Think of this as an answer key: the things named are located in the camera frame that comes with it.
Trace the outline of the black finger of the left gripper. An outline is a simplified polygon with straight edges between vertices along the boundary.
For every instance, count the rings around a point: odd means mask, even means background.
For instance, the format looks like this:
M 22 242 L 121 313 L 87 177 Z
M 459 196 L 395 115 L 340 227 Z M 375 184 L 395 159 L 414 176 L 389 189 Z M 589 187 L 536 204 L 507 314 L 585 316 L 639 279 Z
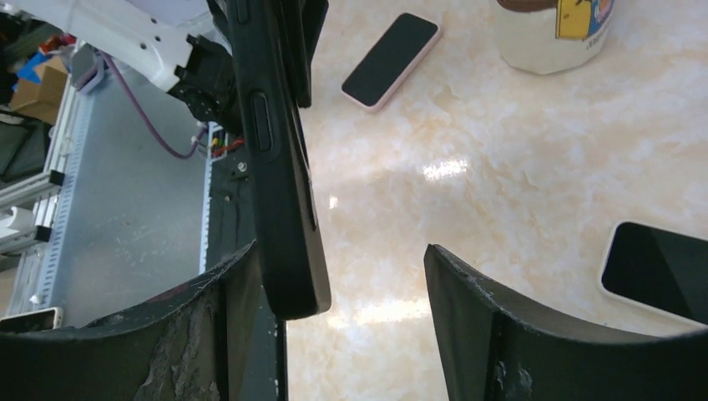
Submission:
M 279 1 L 286 76 L 299 108 L 311 107 L 311 63 L 329 8 L 327 0 Z

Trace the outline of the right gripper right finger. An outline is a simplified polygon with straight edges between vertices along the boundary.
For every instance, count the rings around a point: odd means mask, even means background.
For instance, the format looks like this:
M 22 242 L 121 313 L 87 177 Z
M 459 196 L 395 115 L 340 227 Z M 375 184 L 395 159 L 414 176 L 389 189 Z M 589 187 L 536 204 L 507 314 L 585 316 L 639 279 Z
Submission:
M 707 332 L 627 332 L 570 316 L 429 245 L 428 298 L 451 400 L 704 400 Z

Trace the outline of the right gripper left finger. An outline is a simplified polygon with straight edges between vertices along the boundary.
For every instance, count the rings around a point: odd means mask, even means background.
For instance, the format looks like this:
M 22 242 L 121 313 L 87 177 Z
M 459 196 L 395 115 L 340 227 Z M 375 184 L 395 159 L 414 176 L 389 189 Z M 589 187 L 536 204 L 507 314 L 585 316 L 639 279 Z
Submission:
M 249 244 L 83 327 L 1 336 L 4 400 L 237 400 L 260 297 Z

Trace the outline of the black phone case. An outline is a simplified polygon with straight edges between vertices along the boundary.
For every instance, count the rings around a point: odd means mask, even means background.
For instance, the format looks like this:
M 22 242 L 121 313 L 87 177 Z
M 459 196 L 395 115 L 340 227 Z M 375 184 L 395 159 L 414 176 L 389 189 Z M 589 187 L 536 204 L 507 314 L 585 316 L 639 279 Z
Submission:
M 283 80 L 279 52 L 232 48 L 243 135 L 253 180 L 255 231 L 263 287 L 283 320 L 315 316 L 331 306 L 300 109 Z

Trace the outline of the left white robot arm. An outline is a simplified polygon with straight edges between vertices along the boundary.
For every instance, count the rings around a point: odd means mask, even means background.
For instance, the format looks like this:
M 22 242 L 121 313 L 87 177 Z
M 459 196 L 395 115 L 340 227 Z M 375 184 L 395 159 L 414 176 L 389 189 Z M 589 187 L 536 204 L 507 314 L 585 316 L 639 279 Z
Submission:
M 154 86 L 186 104 L 199 121 L 230 134 L 243 131 L 235 68 L 228 48 L 279 52 L 283 80 L 296 105 L 311 106 L 311 61 L 329 9 L 327 1 L 208 1 L 227 44 L 172 25 L 129 1 L 13 1 L 12 6 L 117 57 Z

